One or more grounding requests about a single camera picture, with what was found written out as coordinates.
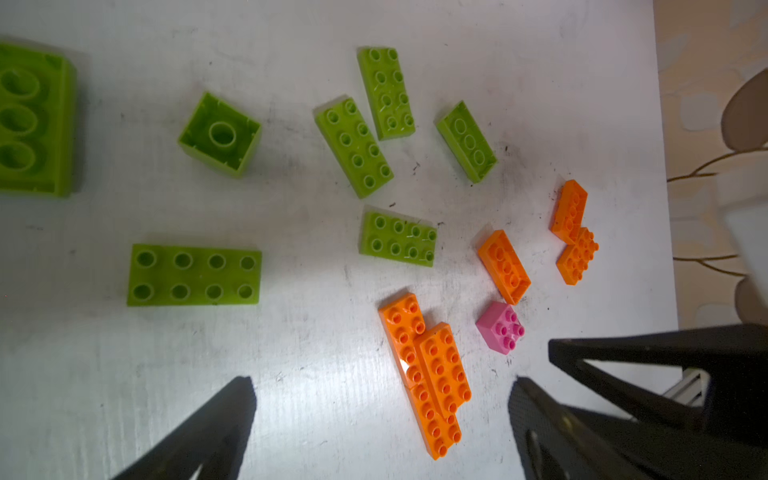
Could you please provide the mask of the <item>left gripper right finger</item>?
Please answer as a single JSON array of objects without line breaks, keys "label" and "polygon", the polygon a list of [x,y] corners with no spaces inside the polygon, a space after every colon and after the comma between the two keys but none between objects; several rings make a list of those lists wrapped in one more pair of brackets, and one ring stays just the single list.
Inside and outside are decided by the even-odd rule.
[{"label": "left gripper right finger", "polygon": [[558,403],[528,377],[513,383],[510,425],[526,479],[657,479],[632,450],[639,423]]}]

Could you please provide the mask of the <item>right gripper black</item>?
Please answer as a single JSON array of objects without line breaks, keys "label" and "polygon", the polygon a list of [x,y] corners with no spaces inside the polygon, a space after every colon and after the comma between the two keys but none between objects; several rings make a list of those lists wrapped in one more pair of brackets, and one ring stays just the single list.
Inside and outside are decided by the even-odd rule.
[{"label": "right gripper black", "polygon": [[[767,476],[767,328],[739,324],[632,337],[552,339],[550,362],[640,424],[633,451],[662,479]],[[591,360],[693,367],[710,376],[697,411]]]}]

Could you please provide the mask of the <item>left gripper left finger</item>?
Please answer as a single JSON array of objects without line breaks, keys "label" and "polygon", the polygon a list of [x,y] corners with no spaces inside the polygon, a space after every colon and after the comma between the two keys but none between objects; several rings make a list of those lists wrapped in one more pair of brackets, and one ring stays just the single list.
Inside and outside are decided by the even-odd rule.
[{"label": "left gripper left finger", "polygon": [[236,479],[256,408],[252,380],[238,376],[117,477]]}]

